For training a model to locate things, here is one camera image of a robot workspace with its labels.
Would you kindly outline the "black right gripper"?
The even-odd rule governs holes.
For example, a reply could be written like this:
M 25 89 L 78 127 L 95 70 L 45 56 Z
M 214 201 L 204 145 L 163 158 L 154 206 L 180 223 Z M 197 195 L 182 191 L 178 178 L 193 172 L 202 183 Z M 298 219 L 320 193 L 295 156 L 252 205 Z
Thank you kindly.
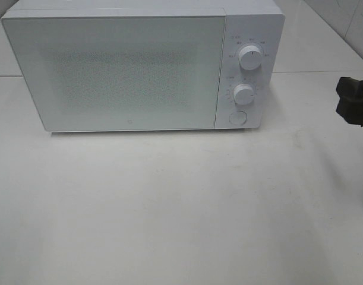
M 363 126 L 363 80 L 340 77 L 336 93 L 339 96 L 336 113 L 348 124 Z

